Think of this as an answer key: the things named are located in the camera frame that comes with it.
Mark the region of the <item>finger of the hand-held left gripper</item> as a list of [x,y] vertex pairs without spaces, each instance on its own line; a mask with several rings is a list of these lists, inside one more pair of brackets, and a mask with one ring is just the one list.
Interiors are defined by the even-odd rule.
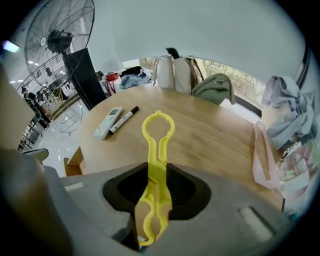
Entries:
[[22,152],[22,154],[29,157],[33,157],[42,163],[45,159],[48,158],[49,151],[46,148],[40,148],[40,149],[24,151]]

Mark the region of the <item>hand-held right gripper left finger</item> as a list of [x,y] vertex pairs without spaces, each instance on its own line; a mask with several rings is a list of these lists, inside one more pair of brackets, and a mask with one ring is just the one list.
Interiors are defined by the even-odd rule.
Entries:
[[96,228],[120,244],[139,250],[135,207],[148,183],[146,162],[69,176],[61,182]]

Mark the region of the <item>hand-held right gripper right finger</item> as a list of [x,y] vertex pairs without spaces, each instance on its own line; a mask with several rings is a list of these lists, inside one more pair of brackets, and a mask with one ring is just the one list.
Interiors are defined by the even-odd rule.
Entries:
[[292,227],[278,208],[244,185],[168,164],[172,210],[149,256],[266,256]]

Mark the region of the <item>white remote control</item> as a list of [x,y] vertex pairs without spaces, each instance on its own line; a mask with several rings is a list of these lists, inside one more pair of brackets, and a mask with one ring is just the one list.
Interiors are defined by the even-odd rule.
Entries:
[[115,124],[117,118],[123,111],[122,107],[113,108],[109,114],[102,120],[101,124],[95,130],[93,136],[98,139],[105,139],[111,127]]

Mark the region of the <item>yellow plastic tongs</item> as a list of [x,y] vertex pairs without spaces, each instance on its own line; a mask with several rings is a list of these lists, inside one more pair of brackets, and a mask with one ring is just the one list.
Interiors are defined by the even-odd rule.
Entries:
[[[170,129],[159,142],[147,131],[148,125],[162,118]],[[169,224],[172,197],[167,187],[167,144],[175,132],[175,122],[160,110],[149,115],[142,123],[142,134],[148,142],[147,186],[134,208],[135,227],[140,247],[152,245]]]

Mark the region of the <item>white marker with black cap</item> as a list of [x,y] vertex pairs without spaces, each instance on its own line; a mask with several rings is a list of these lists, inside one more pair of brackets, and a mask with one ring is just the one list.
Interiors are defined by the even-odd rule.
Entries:
[[137,111],[138,106],[135,106],[131,111],[125,114],[118,122],[116,122],[109,130],[110,134],[114,134],[125,122],[127,122]]

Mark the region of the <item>oval wooden coffee table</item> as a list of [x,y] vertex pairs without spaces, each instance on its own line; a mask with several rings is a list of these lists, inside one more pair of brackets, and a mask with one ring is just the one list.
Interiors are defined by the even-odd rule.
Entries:
[[[125,124],[106,139],[94,137],[102,120],[115,107],[127,113],[139,107]],[[148,160],[142,123],[157,110],[172,117],[175,132],[167,146],[169,163],[224,176],[245,185],[277,209],[283,197],[254,182],[253,124],[229,109],[209,101],[162,89],[137,86],[117,92],[96,105],[83,119],[78,142],[88,173],[103,172]]]

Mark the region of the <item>pink transparent tote bag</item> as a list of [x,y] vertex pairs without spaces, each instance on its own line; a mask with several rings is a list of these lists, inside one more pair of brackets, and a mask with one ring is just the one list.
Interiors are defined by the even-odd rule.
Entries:
[[255,183],[273,190],[285,200],[300,198],[318,170],[316,149],[312,143],[298,147],[281,162],[276,162],[265,125],[253,125],[254,151],[252,175]]

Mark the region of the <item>black tall cabinet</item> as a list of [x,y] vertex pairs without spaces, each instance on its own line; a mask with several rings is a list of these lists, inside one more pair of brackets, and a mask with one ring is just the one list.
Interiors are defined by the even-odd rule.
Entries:
[[65,55],[64,63],[75,90],[89,111],[107,98],[87,48]]

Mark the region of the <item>red bag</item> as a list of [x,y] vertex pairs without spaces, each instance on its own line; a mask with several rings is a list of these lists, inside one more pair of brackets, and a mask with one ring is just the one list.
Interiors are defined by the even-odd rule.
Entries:
[[117,72],[105,75],[105,87],[107,93],[112,96],[120,90],[121,80]]

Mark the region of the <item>ceiling light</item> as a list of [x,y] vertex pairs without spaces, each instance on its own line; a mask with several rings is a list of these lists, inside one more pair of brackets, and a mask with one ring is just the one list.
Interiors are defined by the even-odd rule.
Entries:
[[19,46],[9,40],[6,40],[2,43],[2,48],[11,53],[17,53],[20,50]]

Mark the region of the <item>blue denim clothes pile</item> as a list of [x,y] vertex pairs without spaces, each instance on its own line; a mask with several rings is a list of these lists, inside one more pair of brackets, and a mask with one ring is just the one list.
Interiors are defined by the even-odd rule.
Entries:
[[151,80],[152,73],[148,69],[142,68],[139,74],[124,74],[121,77],[119,88],[124,90],[137,86],[145,86],[149,85]]

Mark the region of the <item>black garment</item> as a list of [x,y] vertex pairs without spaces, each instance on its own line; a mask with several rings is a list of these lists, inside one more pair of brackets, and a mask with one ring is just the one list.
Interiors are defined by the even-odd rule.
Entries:
[[128,69],[125,69],[124,71],[122,71],[121,73],[121,77],[125,76],[125,75],[139,75],[141,73],[142,67],[141,66],[134,66],[134,67],[130,67]]

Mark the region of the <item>light blue crumpled garment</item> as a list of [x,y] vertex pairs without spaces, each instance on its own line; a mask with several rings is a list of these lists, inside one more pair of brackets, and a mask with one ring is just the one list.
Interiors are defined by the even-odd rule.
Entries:
[[288,76],[272,76],[265,85],[261,120],[277,150],[305,144],[317,135],[316,92],[302,92]]

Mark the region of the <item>olive green bag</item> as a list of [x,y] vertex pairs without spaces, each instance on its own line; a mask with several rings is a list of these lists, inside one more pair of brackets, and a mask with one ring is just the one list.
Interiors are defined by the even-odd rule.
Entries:
[[225,99],[228,99],[232,105],[236,103],[232,82],[223,73],[208,76],[192,89],[191,95],[216,105],[220,105]]

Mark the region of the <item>grey roller blind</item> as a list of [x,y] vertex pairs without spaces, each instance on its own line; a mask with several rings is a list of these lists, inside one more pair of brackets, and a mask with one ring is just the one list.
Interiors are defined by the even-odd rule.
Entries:
[[93,0],[88,43],[96,69],[161,56],[217,61],[261,82],[273,75],[295,78],[305,39],[274,0]]

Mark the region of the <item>black pedestal fan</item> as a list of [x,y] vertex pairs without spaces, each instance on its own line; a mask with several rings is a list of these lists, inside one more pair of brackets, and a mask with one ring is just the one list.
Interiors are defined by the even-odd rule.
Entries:
[[27,30],[29,78],[55,93],[72,80],[95,21],[93,0],[44,0]]

